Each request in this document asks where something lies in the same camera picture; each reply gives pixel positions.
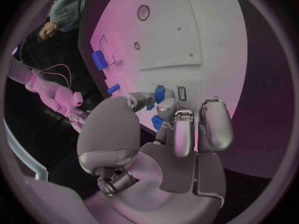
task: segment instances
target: pink robot arm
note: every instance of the pink robot arm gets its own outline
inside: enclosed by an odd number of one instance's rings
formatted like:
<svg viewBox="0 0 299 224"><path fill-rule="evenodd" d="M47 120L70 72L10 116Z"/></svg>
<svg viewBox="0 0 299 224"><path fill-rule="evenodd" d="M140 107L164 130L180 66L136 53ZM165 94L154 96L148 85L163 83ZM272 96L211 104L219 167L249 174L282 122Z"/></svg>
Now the pink robot arm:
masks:
<svg viewBox="0 0 299 224"><path fill-rule="evenodd" d="M38 93L41 101L49 108L70 119L72 126L78 132L87 113L79 109L83 103L80 92L72 92L56 82L47 81L36 70L30 70L23 62L12 57L8 77L24 84L26 89Z"/></svg>

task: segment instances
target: man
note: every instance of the man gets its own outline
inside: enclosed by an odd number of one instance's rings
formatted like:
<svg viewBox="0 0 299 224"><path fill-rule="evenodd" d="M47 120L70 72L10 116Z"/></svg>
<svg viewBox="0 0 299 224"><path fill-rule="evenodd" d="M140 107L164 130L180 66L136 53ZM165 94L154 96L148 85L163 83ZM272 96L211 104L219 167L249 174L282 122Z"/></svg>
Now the man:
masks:
<svg viewBox="0 0 299 224"><path fill-rule="evenodd" d="M79 27L85 0L58 0L51 8L50 21L39 31L37 39L51 39L58 30L68 32Z"/></svg>

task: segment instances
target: blue shirt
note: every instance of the blue shirt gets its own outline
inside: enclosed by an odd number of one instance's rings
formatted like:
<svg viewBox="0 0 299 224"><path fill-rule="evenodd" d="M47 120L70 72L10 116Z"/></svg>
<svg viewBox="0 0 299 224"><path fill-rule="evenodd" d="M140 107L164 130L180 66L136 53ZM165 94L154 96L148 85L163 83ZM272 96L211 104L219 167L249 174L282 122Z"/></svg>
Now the blue shirt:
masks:
<svg viewBox="0 0 299 224"><path fill-rule="evenodd" d="M85 0L58 0L51 8L50 21L59 23L63 32L79 28Z"/></svg>

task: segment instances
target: circular hole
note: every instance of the circular hole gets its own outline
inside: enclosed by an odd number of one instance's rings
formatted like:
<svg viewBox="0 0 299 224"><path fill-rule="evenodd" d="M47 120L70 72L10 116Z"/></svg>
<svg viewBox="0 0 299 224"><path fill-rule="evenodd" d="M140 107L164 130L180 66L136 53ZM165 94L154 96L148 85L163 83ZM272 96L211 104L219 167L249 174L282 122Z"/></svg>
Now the circular hole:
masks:
<svg viewBox="0 0 299 224"><path fill-rule="evenodd" d="M150 15L150 8L146 5L142 5L138 8L137 17L141 21L145 21Z"/></svg>
<svg viewBox="0 0 299 224"><path fill-rule="evenodd" d="M136 50L140 50L140 44L138 42L134 43L134 47Z"/></svg>

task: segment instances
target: person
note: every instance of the person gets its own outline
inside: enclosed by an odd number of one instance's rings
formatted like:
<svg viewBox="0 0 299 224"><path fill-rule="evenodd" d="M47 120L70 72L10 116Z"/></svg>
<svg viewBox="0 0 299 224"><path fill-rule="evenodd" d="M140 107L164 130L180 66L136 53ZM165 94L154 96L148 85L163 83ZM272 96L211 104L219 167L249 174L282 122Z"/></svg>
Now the person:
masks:
<svg viewBox="0 0 299 224"><path fill-rule="evenodd" d="M79 27L85 0L58 0L50 10L50 20L38 32L38 41L51 39L57 31L68 32Z"/></svg>

